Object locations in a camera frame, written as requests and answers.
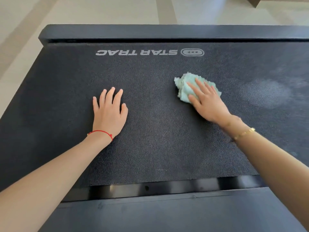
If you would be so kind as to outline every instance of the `finger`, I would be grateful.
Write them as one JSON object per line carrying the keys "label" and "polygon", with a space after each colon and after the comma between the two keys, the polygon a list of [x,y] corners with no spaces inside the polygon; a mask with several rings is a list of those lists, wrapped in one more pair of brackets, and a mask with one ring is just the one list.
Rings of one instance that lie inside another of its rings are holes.
{"label": "finger", "polygon": [[98,110],[98,101],[96,100],[96,97],[92,98],[92,104],[93,104],[93,111],[96,112]]}
{"label": "finger", "polygon": [[120,89],[114,97],[113,105],[116,105],[118,109],[120,107],[120,100],[121,100],[122,93],[123,93],[123,90]]}
{"label": "finger", "polygon": [[123,103],[121,105],[121,113],[120,113],[121,118],[123,118],[124,120],[127,120],[128,111],[129,110],[127,108],[127,105],[125,103]]}
{"label": "finger", "polygon": [[205,87],[208,89],[209,93],[212,93],[212,89],[211,89],[211,87],[209,86],[209,84],[206,83],[206,81],[204,81],[204,85],[205,85]]}
{"label": "finger", "polygon": [[107,92],[107,90],[106,90],[106,89],[103,89],[103,91],[102,91],[102,93],[101,93],[101,95],[100,95],[100,101],[99,101],[100,107],[101,107],[101,106],[104,106],[106,92]]}
{"label": "finger", "polygon": [[211,86],[211,88],[212,88],[212,90],[214,91],[214,94],[217,94],[217,91],[216,91],[216,89],[214,88],[213,85]]}
{"label": "finger", "polygon": [[191,83],[187,82],[188,86],[190,86],[190,88],[193,90],[193,92],[199,97],[199,99],[201,100],[201,98],[204,96],[204,93],[202,91],[200,91],[198,88],[196,88],[194,85],[192,85]]}
{"label": "finger", "polygon": [[196,97],[194,97],[192,94],[190,94],[188,98],[189,98],[189,101],[194,106],[195,110],[199,112],[202,107],[202,104],[200,103],[200,101]]}
{"label": "finger", "polygon": [[200,90],[201,90],[204,94],[209,94],[209,93],[210,93],[209,89],[204,85],[204,83],[202,83],[201,81],[199,81],[197,78],[195,78],[195,83],[199,86]]}
{"label": "finger", "polygon": [[114,92],[115,92],[115,87],[112,87],[112,88],[110,89],[110,91],[107,92],[106,98],[105,98],[105,104],[107,104],[107,105],[112,104]]}

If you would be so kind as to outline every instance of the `treadmill belt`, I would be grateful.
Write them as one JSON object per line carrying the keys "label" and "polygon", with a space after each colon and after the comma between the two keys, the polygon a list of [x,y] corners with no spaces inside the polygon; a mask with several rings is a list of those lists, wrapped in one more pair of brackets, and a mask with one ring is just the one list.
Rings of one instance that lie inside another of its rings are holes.
{"label": "treadmill belt", "polygon": [[127,122],[74,187],[257,174],[179,100],[174,77],[187,72],[215,82],[231,113],[309,165],[308,67],[306,42],[47,44],[0,120],[0,190],[82,141],[92,97],[112,86],[124,90]]}

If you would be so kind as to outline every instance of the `forearm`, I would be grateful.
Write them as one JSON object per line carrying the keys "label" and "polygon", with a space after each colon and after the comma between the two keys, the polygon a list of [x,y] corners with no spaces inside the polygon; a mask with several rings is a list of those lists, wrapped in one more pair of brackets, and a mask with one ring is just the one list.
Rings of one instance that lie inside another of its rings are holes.
{"label": "forearm", "polygon": [[0,193],[3,231],[37,231],[111,138],[93,133]]}
{"label": "forearm", "polygon": [[[231,138],[249,129],[236,117],[224,128]],[[257,132],[246,134],[236,144],[274,194],[308,230],[309,168]]]}

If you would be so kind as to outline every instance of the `tiled floor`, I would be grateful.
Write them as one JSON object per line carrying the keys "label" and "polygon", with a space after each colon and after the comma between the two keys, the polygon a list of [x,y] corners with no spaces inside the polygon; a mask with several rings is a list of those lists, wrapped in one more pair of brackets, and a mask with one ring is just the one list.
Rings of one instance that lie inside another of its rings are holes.
{"label": "tiled floor", "polygon": [[309,4],[247,0],[3,0],[0,117],[29,71],[47,24],[309,25]]}

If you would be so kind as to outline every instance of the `white floor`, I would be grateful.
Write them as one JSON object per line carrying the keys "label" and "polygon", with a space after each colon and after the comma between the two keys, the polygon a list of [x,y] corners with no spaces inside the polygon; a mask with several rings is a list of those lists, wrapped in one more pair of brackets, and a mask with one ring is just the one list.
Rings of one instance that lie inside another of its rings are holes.
{"label": "white floor", "polygon": [[[44,0],[0,1],[1,45],[32,8]],[[55,5],[44,15],[37,30],[31,33],[13,62],[0,75],[0,117],[39,54],[42,45],[37,38],[47,24],[160,24],[158,15],[162,10],[157,8],[156,1],[55,0]],[[171,8],[171,13],[175,12],[175,24],[309,26],[308,3],[263,2],[255,9],[247,0],[172,0]]]}

